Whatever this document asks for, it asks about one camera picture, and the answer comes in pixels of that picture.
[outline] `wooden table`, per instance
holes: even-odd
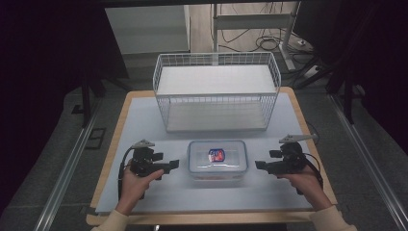
[[[300,128],[303,134],[310,134],[307,127],[306,121],[300,110],[299,104],[296,100],[294,92],[291,88],[283,87],[280,92],[287,93],[291,99],[291,103],[296,114],[297,120],[299,121]],[[102,168],[102,172],[99,178],[99,182],[96,186],[95,193],[93,195],[92,202],[90,204],[91,208],[95,208],[99,202],[101,193],[105,187],[107,178],[110,173],[110,169],[115,157],[115,153],[119,144],[120,136],[122,134],[123,125],[126,121],[126,116],[128,115],[129,106],[132,102],[132,98],[136,97],[154,97],[154,92],[152,90],[145,91],[131,91],[127,94],[125,102],[123,104],[122,111],[117,122],[115,133],[112,138],[111,146],[108,150],[108,155],[105,160],[105,164]],[[324,182],[324,191],[331,200],[333,204],[337,204],[336,197],[331,188],[330,182],[328,181],[326,172],[324,170],[323,164],[321,163],[318,151],[316,150],[315,144],[312,140],[306,141],[310,154],[316,157],[320,162],[321,176]],[[237,211],[236,213],[177,213],[177,214],[136,214],[130,216],[130,223],[132,224],[244,224],[244,223],[282,223],[282,222],[301,222],[309,221],[309,215],[313,213],[312,211],[269,211],[269,212],[251,212],[243,213]],[[95,216],[87,215],[87,223],[90,225],[101,224],[108,216]]]

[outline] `hand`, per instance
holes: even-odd
[[[306,166],[302,172],[297,174],[280,174],[276,176],[291,181],[293,187],[303,192],[306,200],[313,206],[315,211],[333,206],[310,167]]]
[[[150,182],[161,177],[165,172],[160,169],[145,177],[139,177],[130,170],[128,165],[123,174],[122,194],[117,202],[116,210],[123,215],[129,216],[135,208],[141,196],[149,188]]]

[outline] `label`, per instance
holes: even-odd
[[[208,152],[208,159],[211,163],[213,162],[224,162],[225,152],[222,148],[210,149]]]

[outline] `white wire rack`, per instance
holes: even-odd
[[[164,54],[153,77],[168,132],[265,130],[280,84],[268,52]]]

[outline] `sleeve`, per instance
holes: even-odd
[[[108,218],[98,227],[92,228],[91,231],[124,231],[128,223],[128,217],[120,212],[113,210]]]
[[[357,231],[354,225],[347,224],[336,206],[320,210],[310,215],[317,231]]]

